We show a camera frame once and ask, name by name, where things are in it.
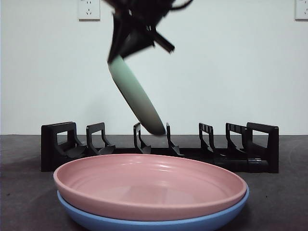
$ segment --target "robotic arm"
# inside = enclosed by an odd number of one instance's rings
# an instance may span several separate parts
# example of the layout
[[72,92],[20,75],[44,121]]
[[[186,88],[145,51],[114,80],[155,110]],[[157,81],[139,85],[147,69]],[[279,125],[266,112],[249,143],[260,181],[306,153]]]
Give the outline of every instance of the robotic arm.
[[120,55],[129,56],[146,47],[154,46],[154,41],[167,52],[174,46],[156,31],[156,25],[169,11],[186,8],[193,0],[180,6],[172,6],[175,0],[105,0],[115,8],[114,33],[108,63]]
[[144,48],[154,46],[154,41],[167,52],[174,46],[156,31],[156,25],[169,11],[184,9],[172,6],[175,0],[105,0],[115,9],[114,33],[108,57],[111,76],[124,99],[141,124],[154,135],[166,133],[162,121],[149,97],[124,59]]

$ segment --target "plate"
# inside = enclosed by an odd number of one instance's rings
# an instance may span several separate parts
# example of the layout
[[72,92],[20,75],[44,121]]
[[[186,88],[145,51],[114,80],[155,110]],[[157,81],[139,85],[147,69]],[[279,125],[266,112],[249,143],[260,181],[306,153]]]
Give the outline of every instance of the plate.
[[57,193],[69,216],[90,231],[213,231],[226,225],[240,213],[249,196],[249,188],[247,187],[245,196],[230,208],[199,218],[172,221],[130,221],[100,217],[71,206],[61,197],[59,191]]
[[154,135],[165,134],[165,127],[157,111],[120,55],[109,64],[109,71],[116,86],[144,128]]
[[123,220],[201,217],[236,204],[246,192],[245,181],[228,170],[153,154],[87,157],[60,166],[53,177],[74,207]]

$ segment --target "blue plate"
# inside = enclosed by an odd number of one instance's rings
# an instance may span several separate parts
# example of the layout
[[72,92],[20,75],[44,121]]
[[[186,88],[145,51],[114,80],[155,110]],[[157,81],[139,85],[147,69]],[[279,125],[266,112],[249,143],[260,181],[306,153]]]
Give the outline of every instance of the blue plate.
[[245,196],[230,208],[203,217],[169,221],[132,221],[100,217],[71,206],[61,197],[59,191],[57,194],[69,216],[90,231],[213,231],[239,214],[249,196],[249,188],[247,186]]

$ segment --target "white wall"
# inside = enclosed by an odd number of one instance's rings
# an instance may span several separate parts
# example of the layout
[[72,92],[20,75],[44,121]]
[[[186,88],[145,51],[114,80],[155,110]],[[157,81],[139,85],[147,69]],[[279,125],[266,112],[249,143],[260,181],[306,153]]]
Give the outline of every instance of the white wall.
[[[62,121],[79,134],[102,121],[107,134],[132,133],[137,119],[106,63],[111,12],[102,1],[101,21],[79,22],[77,0],[1,0],[2,134]],[[195,0],[157,30],[175,52],[127,62],[172,134],[247,121],[308,134],[308,22],[294,21],[294,0]]]

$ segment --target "plate rim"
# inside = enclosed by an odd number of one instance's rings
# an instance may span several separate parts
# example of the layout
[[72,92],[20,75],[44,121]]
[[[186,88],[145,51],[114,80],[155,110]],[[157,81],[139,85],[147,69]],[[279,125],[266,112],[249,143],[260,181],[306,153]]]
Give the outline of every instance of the plate rim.
[[225,215],[229,212],[232,212],[236,209],[238,209],[241,206],[244,206],[246,201],[248,200],[250,194],[250,190],[248,185],[246,184],[246,193],[244,197],[237,202],[236,204],[232,205],[231,207],[228,207],[224,210],[221,210],[219,212],[215,212],[212,214],[204,215],[201,217],[196,218],[185,218],[185,219],[178,219],[178,220],[163,220],[163,221],[141,221],[141,220],[123,220],[123,219],[116,219],[116,218],[109,218],[109,217],[103,217],[96,214],[92,214],[86,211],[83,211],[79,208],[74,207],[73,205],[69,204],[60,194],[59,190],[57,190],[57,197],[60,201],[60,203],[66,208],[70,209],[75,213],[78,213],[81,216],[86,216],[91,219],[103,221],[103,222],[109,222],[109,223],[116,223],[116,224],[122,224],[122,225],[175,225],[175,224],[187,224],[187,223],[193,223],[193,222],[200,222],[205,221],[213,218],[220,217],[222,215]]
[[[244,189],[241,189],[237,194],[233,195],[233,196],[230,196],[228,197],[227,199],[220,199],[220,200],[215,200],[213,202],[203,202],[203,203],[198,203],[198,204],[181,204],[181,205],[160,205],[160,204],[146,204],[146,203],[131,203],[131,202],[118,202],[116,200],[104,200],[100,197],[96,197],[96,196],[92,196],[92,195],[89,195],[89,194],[86,194],[86,193],[83,193],[83,192],[80,192],[80,191],[77,191],[75,189],[72,189],[70,187],[68,187],[67,185],[65,185],[64,183],[61,182],[61,180],[58,178],[57,174],[58,172],[64,168],[65,166],[67,165],[70,165],[74,162],[78,162],[78,161],[83,161],[84,159],[90,159],[90,158],[103,158],[105,156],[123,156],[123,155],[132,155],[132,156],[159,156],[159,157],[162,157],[162,158],[177,158],[177,159],[183,159],[185,161],[192,161],[192,162],[197,162],[199,164],[204,164],[204,165],[207,165],[207,166],[210,166],[210,167],[214,167],[214,168],[217,168],[219,170],[222,170],[222,171],[225,171],[226,173],[228,174],[232,174],[235,178],[237,178],[241,183],[242,185],[244,186]],[[240,200],[243,198],[244,194],[245,194],[245,191],[246,191],[246,182],[238,175],[236,175],[235,173],[229,171],[229,170],[226,170],[224,168],[221,168],[219,166],[215,166],[215,165],[212,165],[212,164],[209,164],[209,163],[205,163],[205,162],[201,162],[201,161],[197,161],[197,160],[191,160],[191,159],[185,159],[185,158],[182,158],[182,157],[175,157],[175,156],[167,156],[167,155],[154,155],[154,154],[107,154],[107,155],[99,155],[99,156],[91,156],[91,157],[85,157],[85,158],[81,158],[81,159],[78,159],[78,160],[73,160],[73,161],[70,161],[68,163],[65,163],[61,166],[59,166],[55,172],[53,173],[53,178],[54,178],[54,181],[57,185],[57,188],[58,188],[58,185],[60,185],[62,188],[64,188],[65,190],[69,191],[71,194],[76,194],[80,197],[83,197],[83,198],[88,198],[90,200],[94,200],[94,201],[98,201],[100,203],[106,203],[106,204],[111,204],[111,205],[119,205],[119,206],[130,206],[132,208],[161,208],[161,209],[183,209],[183,208],[186,208],[186,209],[191,209],[191,208],[201,208],[201,207],[208,207],[208,206],[214,206],[214,205],[219,205],[219,204],[223,204],[223,203],[227,203],[227,202],[230,202],[232,200],[235,200],[236,198],[240,198]]]

